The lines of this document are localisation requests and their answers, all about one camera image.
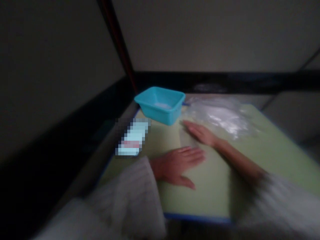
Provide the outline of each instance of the black trim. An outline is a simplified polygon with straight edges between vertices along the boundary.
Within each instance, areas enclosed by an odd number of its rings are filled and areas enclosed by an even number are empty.
[[[158,86],[185,93],[277,94],[320,89],[319,72],[194,73],[136,72],[138,92]]]
[[[134,70],[132,67],[132,62],[131,62],[131,59],[129,56],[127,45],[124,41],[124,38],[123,38],[123,35],[121,32],[120,24],[119,24],[116,12],[114,10],[112,1],[111,0],[97,0],[97,3],[99,5],[101,14],[104,18],[104,21],[107,25],[109,34],[112,38],[113,45],[117,51],[117,54],[118,54],[118,57],[121,61],[122,67],[129,77],[134,78]]]
[[[1,166],[0,239],[35,233],[133,97],[122,78]]]

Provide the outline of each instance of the clear plastic bag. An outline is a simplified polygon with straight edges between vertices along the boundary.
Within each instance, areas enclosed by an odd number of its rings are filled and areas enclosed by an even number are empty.
[[[209,123],[212,130],[223,128],[233,140],[255,133],[255,127],[243,111],[241,103],[235,98],[191,98],[183,117],[191,117],[198,123]]]

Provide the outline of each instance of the person's left hand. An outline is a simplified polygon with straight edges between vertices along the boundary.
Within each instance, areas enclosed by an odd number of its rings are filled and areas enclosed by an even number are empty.
[[[183,147],[151,160],[150,165],[156,180],[163,180],[195,190],[194,183],[181,174],[204,160],[204,151],[200,148]]]

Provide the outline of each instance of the white powder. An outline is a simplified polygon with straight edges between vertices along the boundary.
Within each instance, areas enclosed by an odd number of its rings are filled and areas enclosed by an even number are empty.
[[[168,104],[165,104],[165,103],[158,103],[158,102],[156,102],[154,105],[157,106],[157,107],[164,108],[164,109],[171,109],[171,108],[172,108],[172,107],[170,107]]]

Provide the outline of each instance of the green mat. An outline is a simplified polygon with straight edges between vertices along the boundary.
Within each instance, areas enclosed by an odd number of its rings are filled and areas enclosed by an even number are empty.
[[[231,141],[223,131],[217,133],[240,152],[262,168],[287,178],[298,186],[320,197],[320,167],[296,144],[276,128],[252,105],[242,109],[250,116],[258,132],[242,140]],[[140,110],[137,118],[145,118]],[[166,126],[154,120],[145,146],[139,157],[150,159],[169,150],[180,147],[179,120],[173,126]],[[196,191],[185,187],[158,182],[161,204],[165,213],[192,215],[198,217],[232,218],[239,214],[249,201],[248,187],[226,161],[213,149],[199,144],[206,151],[207,160],[185,173],[196,185]],[[123,168],[136,159],[111,159],[100,183],[104,184],[117,176]]]

